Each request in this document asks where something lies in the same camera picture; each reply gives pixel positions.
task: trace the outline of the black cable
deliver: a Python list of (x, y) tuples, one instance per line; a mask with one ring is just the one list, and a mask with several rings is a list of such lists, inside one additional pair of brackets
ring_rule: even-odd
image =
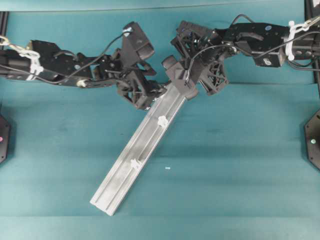
[(250, 17), (248, 17), (247, 15), (245, 15), (245, 14), (239, 14), (239, 15), (236, 16), (235, 19), (232, 21), (231, 25), (235, 24), (236, 21), (237, 21), (239, 18), (241, 18), (241, 17), (247, 19), (247, 20), (248, 20), (249, 22), (251, 22), (251, 23), (254, 23), (254, 21), (253, 21)]
[(261, 53), (261, 54), (259, 54), (259, 55), (257, 55), (257, 56), (254, 56), (253, 58), (254, 58), (254, 59), (261, 58), (262, 56), (267, 55), (267, 54), (273, 52), (274, 50), (277, 50), (277, 49), (279, 49), (279, 48), (287, 45), (288, 43), (291, 43), (291, 42), (293, 42), (293, 41), (295, 41), (295, 40), (298, 40), (298, 39), (302, 39), (302, 38), (304, 38), (304, 37), (306, 37), (306, 36), (308, 36), (308, 35), (311, 35), (311, 34), (320, 34), (320, 31), (310, 31), (310, 32), (306, 32), (305, 34), (302, 34), (302, 35), (300, 35), (300, 36), (297, 36), (297, 37), (295, 37), (295, 38), (293, 38), (293, 39), (291, 39), (291, 40), (289, 40), (289, 41), (285, 41), (284, 43), (282, 43), (282, 44), (280, 44), (280, 45), (278, 45), (278, 46), (275, 46), (274, 48), (271, 48), (270, 50), (265, 51), (265, 52), (263, 52), (263, 53)]
[(203, 53), (204, 51), (207, 51), (207, 50), (209, 50), (209, 49), (221, 48), (221, 47), (236, 48), (236, 49), (238, 49), (239, 51), (245, 53), (246, 55), (248, 55), (248, 56), (250, 56), (250, 57), (253, 57), (253, 55), (252, 55), (251, 53), (249, 53), (249, 52), (247, 52), (246, 50), (244, 50), (244, 49), (242, 49), (242, 48), (240, 48), (240, 47), (238, 47), (238, 46), (235, 46), (235, 45), (219, 44), (219, 45), (208, 46), (208, 47), (206, 47), (206, 48), (198, 51), (198, 52), (191, 58), (190, 64), (189, 64), (189, 67), (188, 67), (188, 70), (187, 70), (188, 72), (187, 72), (186, 79), (187, 79), (187, 80), (189, 79), (190, 73), (191, 73), (191, 68), (192, 68), (192, 66), (193, 66), (193, 64), (194, 64), (194, 61), (195, 61), (196, 57), (197, 57), (199, 54), (201, 54), (201, 53)]
[(38, 75), (35, 75), (34, 73), (31, 73), (31, 72), (28, 72), (28, 71), (25, 71), (25, 70), (22, 70), (22, 69), (17, 69), (17, 68), (6, 66), (6, 65), (2, 65), (2, 64), (0, 64), (0, 67), (4, 68), (4, 69), (9, 69), (9, 70), (12, 70), (12, 71), (21, 72), (21, 73), (24, 73), (24, 74), (27, 74), (27, 75), (32, 75), (32, 76), (36, 77), (37, 79), (39, 79), (40, 81), (43, 81), (43, 82), (48, 83), (48, 84), (54, 84), (55, 83), (55, 82), (52, 82), (50, 80), (44, 79), (44, 78), (42, 78), (42, 77), (40, 77)]
[(320, 72), (320, 69), (316, 69), (316, 68), (304, 68), (304, 67), (299, 67), (294, 65), (292, 62), (287, 61), (288, 65), (295, 69), (295, 70), (299, 70), (299, 71), (312, 71), (312, 72)]
[(317, 61), (319, 59), (319, 57), (314, 57), (311, 62), (309, 62), (308, 64), (300, 64), (296, 61), (290, 61), (293, 65), (297, 66), (297, 67), (301, 67), (301, 68), (306, 68), (306, 67), (309, 67), (310, 65), (314, 64), (315, 61)]
[(40, 81), (43, 81), (45, 83), (48, 83), (48, 84), (59, 84), (59, 83), (62, 83), (66, 80), (68, 80), (68, 78), (74, 76), (75, 74), (77, 74), (78, 72), (80, 72), (81, 70), (89, 67), (90, 65), (94, 64), (96, 61), (98, 61), (101, 57), (104, 56), (104, 54), (106, 53), (106, 51), (108, 51), (108, 49), (110, 48), (110, 46), (116, 41), (118, 40), (119, 38), (122, 37), (122, 35), (124, 34), (127, 34), (127, 33), (131, 33), (131, 31), (125, 31), (123, 32), (121, 35), (117, 36), (115, 39), (113, 39), (106, 47), (105, 49), (102, 51), (102, 53), (97, 56), (95, 59), (93, 59), (92, 61), (90, 61), (89, 63), (87, 63), (86, 65), (83, 65), (82, 67), (80, 67), (78, 70), (75, 70), (73, 73), (71, 73), (70, 75), (64, 77), (63, 79), (59, 80), (59, 81), (51, 81), (51, 80), (47, 80), (47, 79), (44, 79), (43, 77), (40, 77), (34, 73), (30, 73), (28, 71), (25, 71), (25, 70), (22, 70), (22, 69), (18, 69), (18, 68), (14, 68), (14, 67), (10, 67), (10, 66), (6, 66), (6, 65), (2, 65), (0, 64), (0, 67), (1, 68), (5, 68), (5, 69), (8, 69), (8, 70), (12, 70), (12, 71), (17, 71), (17, 72), (21, 72), (21, 73), (24, 73), (24, 74), (27, 74), (27, 75), (32, 75), (34, 77), (36, 77), (37, 79), (39, 79)]
[(73, 73), (71, 73), (70, 75), (64, 77), (63, 79), (55, 82), (55, 83), (62, 83), (64, 82), (65, 80), (71, 78), (72, 76), (74, 76), (75, 74), (77, 74), (78, 72), (82, 71), (83, 69), (91, 66), (92, 64), (94, 64), (96, 61), (98, 61), (101, 57), (103, 57), (106, 53), (106, 51), (108, 51), (108, 49), (110, 48), (110, 46), (115, 42), (117, 41), (119, 38), (121, 38), (124, 34), (130, 34), (131, 31), (124, 31), (123, 33), (121, 33), (121, 35), (117, 36), (115, 39), (113, 39), (106, 47), (105, 49), (102, 51), (102, 53), (97, 56), (95, 59), (93, 59), (92, 61), (90, 61), (89, 63), (83, 65), (82, 67), (80, 67), (79, 69), (75, 70)]

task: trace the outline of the zip tie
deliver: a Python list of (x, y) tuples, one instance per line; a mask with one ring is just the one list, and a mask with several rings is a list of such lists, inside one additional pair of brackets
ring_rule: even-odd
[(135, 170), (139, 170), (139, 168), (141, 167), (142, 163), (136, 159), (131, 159), (131, 167)]
[(158, 125), (160, 125), (160, 126), (163, 127), (163, 128), (168, 127), (169, 121), (168, 121), (168, 119), (166, 118), (166, 116), (159, 116), (159, 117), (158, 117)]
[(0, 42), (0, 46), (8, 46), (9, 48), (15, 50), (19, 54), (19, 56), (30, 59), (31, 74), (26, 78), (26, 81), (36, 79), (36, 76), (34, 75), (39, 75), (44, 71), (43, 66), (41, 66), (39, 62), (40, 54), (38, 52), (30, 50), (29, 47), (24, 48), (22, 46), (12, 44), (10, 43), (10, 40), (5, 36), (0, 35), (0, 39), (2, 39), (2, 41)]
[[(295, 35), (301, 31), (308, 31), (309, 28), (314, 25), (315, 23), (317, 23), (318, 21), (320, 21), (320, 16), (311, 18), (307, 21), (305, 21), (304, 23), (300, 23), (300, 24), (296, 24), (294, 21), (289, 21), (289, 27), (290, 27), (290, 34), (288, 37), (288, 41), (292, 40), (295, 38)], [(289, 42), (286, 44), (285, 46), (285, 54), (288, 56), (289, 61), (293, 61), (295, 60), (295, 56), (292, 52), (292, 46), (293, 46), (293, 41)]]

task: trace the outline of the black bracket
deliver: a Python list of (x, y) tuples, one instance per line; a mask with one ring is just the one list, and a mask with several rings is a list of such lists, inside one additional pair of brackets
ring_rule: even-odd
[(10, 129), (10, 124), (0, 115), (0, 163), (7, 158)]
[[(7, 31), (8, 15), (9, 12), (0, 11), (0, 35), (3, 36)], [(0, 163), (7, 158), (10, 129), (10, 124), (0, 115)]]
[(320, 110), (304, 125), (309, 161), (320, 170)]

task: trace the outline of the teal cloth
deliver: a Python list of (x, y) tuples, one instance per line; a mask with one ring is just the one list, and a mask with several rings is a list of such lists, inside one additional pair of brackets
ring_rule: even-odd
[[(289, 3), (290, 11), (279, 10)], [(156, 50), (149, 61), (154, 79), (165, 82), (161, 61), (175, 53), (169, 42), (181, 20), (227, 28), (245, 13), (286, 25), (303, 21), (302, 10), (302, 1), (288, 0), (13, 12), (8, 36), (21, 45), (39, 39), (96, 56), (136, 21)], [(303, 133), (320, 108), (312, 74), (256, 67), (243, 55), (228, 59), (226, 68), (232, 84), (213, 96), (199, 86), (112, 217), (89, 200), (146, 113), (115, 87), (1, 80), (1, 114), (12, 136), (0, 165), (0, 240), (317, 239), (320, 171), (307, 160)]]
[(2, 0), (2, 11), (100, 11), (158, 9), (195, 6), (229, 5), (256, 2), (287, 2), (288, 0)]

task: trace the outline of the robotic arm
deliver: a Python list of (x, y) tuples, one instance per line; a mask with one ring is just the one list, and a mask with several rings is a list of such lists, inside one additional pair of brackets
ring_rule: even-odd
[[(121, 37), (122, 48), (116, 49), (113, 55), (106, 55), (109, 46)], [(23, 48), (11, 44), (6, 37), (1, 38), (1, 45), (12, 49), (0, 50), (0, 76), (10, 80), (38, 79), (52, 85), (83, 89), (116, 85), (119, 95), (142, 110), (166, 91), (163, 85), (146, 79), (156, 74), (145, 61), (155, 51), (136, 22), (126, 25), (122, 35), (97, 57), (61, 50), (52, 42), (32, 40)]]
[[(235, 23), (240, 17), (247, 18), (250, 23)], [(260, 67), (278, 68), (288, 61), (297, 70), (318, 71), (304, 68), (306, 66), (294, 59), (314, 61), (320, 56), (320, 26), (316, 25), (319, 20), (320, 17), (315, 17), (297, 25), (291, 21), (287, 27), (255, 23), (241, 14), (227, 29), (210, 29), (182, 21), (171, 41), (181, 59), (177, 61), (171, 55), (162, 65), (188, 100), (198, 94), (198, 82), (208, 95), (224, 88), (229, 83), (224, 59), (239, 53), (252, 57)]]

